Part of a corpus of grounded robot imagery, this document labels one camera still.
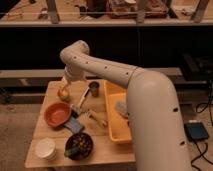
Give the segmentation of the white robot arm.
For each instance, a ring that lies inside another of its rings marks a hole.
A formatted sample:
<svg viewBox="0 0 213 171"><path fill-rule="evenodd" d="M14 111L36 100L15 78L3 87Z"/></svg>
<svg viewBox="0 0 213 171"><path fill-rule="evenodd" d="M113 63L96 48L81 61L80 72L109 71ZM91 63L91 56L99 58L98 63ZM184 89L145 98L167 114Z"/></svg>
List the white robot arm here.
<svg viewBox="0 0 213 171"><path fill-rule="evenodd" d="M89 55L79 40L60 52L67 81L88 71L127 90L137 171L192 171L177 93L163 73Z"/></svg>

